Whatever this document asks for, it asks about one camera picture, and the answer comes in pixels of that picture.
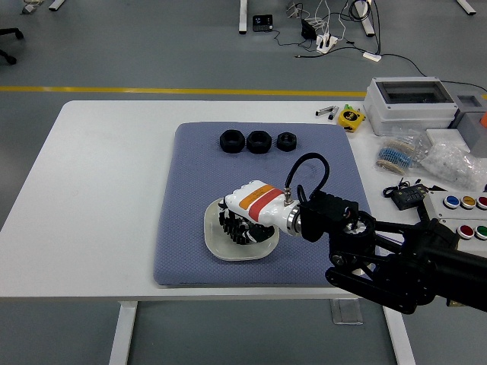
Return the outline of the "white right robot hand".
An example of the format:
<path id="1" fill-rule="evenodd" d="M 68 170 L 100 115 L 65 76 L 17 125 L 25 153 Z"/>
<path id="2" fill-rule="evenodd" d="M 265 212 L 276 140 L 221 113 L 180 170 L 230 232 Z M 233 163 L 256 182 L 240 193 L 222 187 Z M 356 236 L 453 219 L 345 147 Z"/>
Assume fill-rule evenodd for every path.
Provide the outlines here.
<path id="1" fill-rule="evenodd" d="M 299 203 L 290 189 L 253 180 L 218 202 L 218 221 L 233 242 L 261 243 L 278 230 L 296 236 Z"/>

